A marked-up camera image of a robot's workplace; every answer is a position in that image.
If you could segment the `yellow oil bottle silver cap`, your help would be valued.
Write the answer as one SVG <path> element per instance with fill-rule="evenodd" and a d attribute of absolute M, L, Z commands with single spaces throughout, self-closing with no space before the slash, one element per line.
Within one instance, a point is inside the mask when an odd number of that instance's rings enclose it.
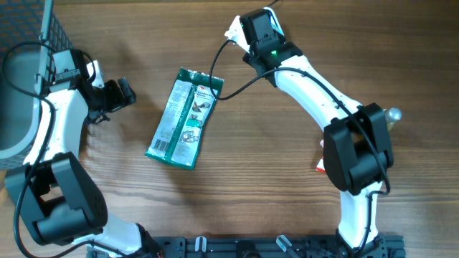
<path fill-rule="evenodd" d="M 390 131 L 402 119 L 402 111 L 398 107 L 384 109 L 387 130 Z"/>

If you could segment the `red white snack packet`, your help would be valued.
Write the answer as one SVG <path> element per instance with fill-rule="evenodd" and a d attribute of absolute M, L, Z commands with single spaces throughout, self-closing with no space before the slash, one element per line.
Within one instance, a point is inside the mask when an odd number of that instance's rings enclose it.
<path fill-rule="evenodd" d="M 322 148 L 323 148 L 323 143 L 324 143 L 324 141 L 321 140 L 320 141 L 320 146 Z M 319 160 L 319 162 L 316 165 L 316 171 L 318 171 L 320 173 L 326 173 L 326 170 L 325 170 L 325 167 L 324 167 L 324 163 L 323 163 L 323 156 L 321 157 L 321 159 Z"/>

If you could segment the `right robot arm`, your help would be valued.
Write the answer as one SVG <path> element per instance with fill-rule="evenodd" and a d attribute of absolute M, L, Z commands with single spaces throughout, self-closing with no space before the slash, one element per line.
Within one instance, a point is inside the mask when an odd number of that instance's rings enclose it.
<path fill-rule="evenodd" d="M 394 163 L 385 112 L 363 106 L 325 80 L 289 42 L 270 7 L 236 16 L 225 33 L 245 50 L 244 61 L 290 95 L 323 131 L 323 168 L 340 191 L 338 236 L 349 256 L 374 247 L 377 197 L 390 192 L 387 170 Z"/>

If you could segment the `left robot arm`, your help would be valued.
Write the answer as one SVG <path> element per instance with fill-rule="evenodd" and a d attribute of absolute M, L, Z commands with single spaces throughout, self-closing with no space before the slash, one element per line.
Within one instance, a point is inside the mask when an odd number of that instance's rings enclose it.
<path fill-rule="evenodd" d="M 55 76 L 34 96 L 43 107 L 37 140 L 23 165 L 5 178 L 15 203 L 16 245 L 32 257 L 21 238 L 24 224 L 37 244 L 65 246 L 59 257 L 83 246 L 91 255 L 161 257 L 162 249 L 140 224 L 108 212 L 101 190 L 79 162 L 82 126 L 107 120 L 107 113 L 136 101 L 124 78 L 95 86 L 97 70 L 87 68 L 89 58 L 79 49 L 53 51 Z"/>

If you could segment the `green foil packet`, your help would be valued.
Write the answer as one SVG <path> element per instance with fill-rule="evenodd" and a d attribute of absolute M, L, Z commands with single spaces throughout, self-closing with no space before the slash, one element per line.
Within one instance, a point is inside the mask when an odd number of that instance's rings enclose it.
<path fill-rule="evenodd" d="M 224 80 L 181 68 L 145 156 L 192 170 Z"/>

